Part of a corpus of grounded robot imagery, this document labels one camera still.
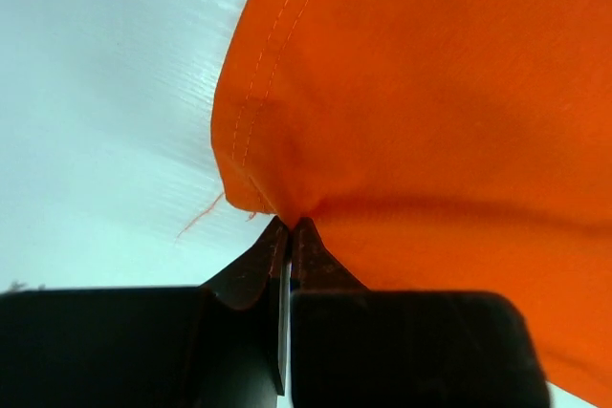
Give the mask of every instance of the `orange fabric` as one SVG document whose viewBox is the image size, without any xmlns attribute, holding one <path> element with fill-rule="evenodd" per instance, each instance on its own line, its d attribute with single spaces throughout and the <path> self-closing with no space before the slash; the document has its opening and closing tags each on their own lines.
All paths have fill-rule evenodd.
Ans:
<svg viewBox="0 0 612 408">
<path fill-rule="evenodd" d="M 212 143 L 232 204 L 373 289 L 500 292 L 612 406 L 612 0 L 249 0 Z"/>
</svg>

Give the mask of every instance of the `white backdrop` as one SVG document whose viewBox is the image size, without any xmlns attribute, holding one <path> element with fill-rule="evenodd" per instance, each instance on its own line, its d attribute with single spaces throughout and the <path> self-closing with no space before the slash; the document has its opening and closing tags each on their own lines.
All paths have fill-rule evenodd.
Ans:
<svg viewBox="0 0 612 408">
<path fill-rule="evenodd" d="M 245 1 L 0 0 L 0 290 L 200 284 L 252 244 L 270 218 L 225 202 L 176 242 L 223 191 L 210 111 Z"/>
</svg>

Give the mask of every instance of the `stitching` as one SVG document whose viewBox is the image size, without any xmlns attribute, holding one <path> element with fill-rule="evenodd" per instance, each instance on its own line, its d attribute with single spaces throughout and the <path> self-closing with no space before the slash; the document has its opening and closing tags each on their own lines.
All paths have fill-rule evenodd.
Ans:
<svg viewBox="0 0 612 408">
<path fill-rule="evenodd" d="M 257 191 L 257 199 L 259 200 L 259 205 L 261 205 L 261 211 L 265 214 L 266 213 L 266 205 L 264 204 L 264 200 L 263 197 L 261 195 L 261 191 L 259 191 L 259 188 L 257 188 L 257 186 L 255 185 L 255 182 L 252 181 L 252 178 L 249 177 L 249 182 L 251 183 L 252 188 Z"/>
<path fill-rule="evenodd" d="M 242 157 L 242 167 L 244 167 L 245 163 L 247 162 L 247 155 L 249 154 L 249 147 L 251 145 L 252 130 L 253 130 L 253 127 L 255 125 L 255 122 L 257 121 L 257 117 L 259 116 L 259 113 L 261 112 L 261 109 L 264 106 L 264 103 L 266 102 L 266 100 L 268 99 L 268 95 L 270 94 L 270 89 L 272 88 L 272 82 L 274 80 L 274 75 L 276 74 L 276 69 L 278 68 L 278 63 L 280 62 L 280 57 L 282 56 L 283 51 L 287 47 L 287 44 L 289 43 L 289 40 L 291 39 L 291 36 L 294 33 L 295 26 L 297 26 L 297 22 L 302 17 L 302 13 L 306 10 L 306 6 L 308 5 L 309 1 L 310 0 L 306 0 L 304 2 L 302 10 L 300 10 L 300 12 L 297 14 L 297 18 L 295 19 L 294 24 L 292 25 L 291 30 L 289 31 L 289 35 L 287 35 L 287 38 L 285 39 L 285 42 L 283 43 L 282 47 L 280 47 L 280 51 L 278 52 L 278 55 L 276 57 L 276 61 L 274 63 L 274 67 L 272 69 L 272 73 L 270 75 L 270 80 L 268 81 L 268 88 L 266 89 L 266 94 L 264 95 L 264 98 L 259 103 L 259 107 L 257 107 L 257 111 L 255 112 L 255 115 L 252 118 L 251 128 L 249 129 L 249 135 L 247 137 L 247 148 L 245 149 L 245 154 Z"/>
<path fill-rule="evenodd" d="M 231 145 L 231 159 L 232 160 L 234 159 L 234 156 L 235 156 L 235 153 L 236 153 L 236 139 L 238 137 L 238 126 L 240 125 L 240 119 L 242 118 L 242 114 L 243 114 L 245 108 L 247 107 L 247 102 L 251 98 L 251 95 L 252 95 L 252 85 L 255 82 L 255 77 L 257 76 L 257 71 L 259 71 L 259 65 L 261 64 L 261 59 L 263 58 L 264 53 L 268 49 L 268 45 L 270 44 L 270 39 L 272 38 L 272 34 L 274 33 L 274 30 L 276 29 L 276 26 L 278 25 L 278 21 L 280 20 L 280 17 L 282 16 L 283 12 L 287 8 L 287 4 L 289 4 L 289 0 L 285 0 L 285 3 L 283 4 L 283 7 L 280 9 L 280 12 L 276 16 L 276 19 L 274 20 L 274 24 L 272 26 L 272 30 L 268 34 L 268 38 L 266 39 L 266 43 L 264 44 L 264 47 L 262 48 L 261 53 L 259 54 L 259 57 L 257 58 L 257 64 L 255 64 L 255 71 L 252 74 L 251 83 L 249 84 L 249 91 L 247 92 L 247 96 L 245 97 L 245 100 L 243 101 L 242 106 L 240 107 L 240 110 L 238 111 L 238 118 L 236 119 L 236 125 L 233 128 L 233 143 Z"/>
</svg>

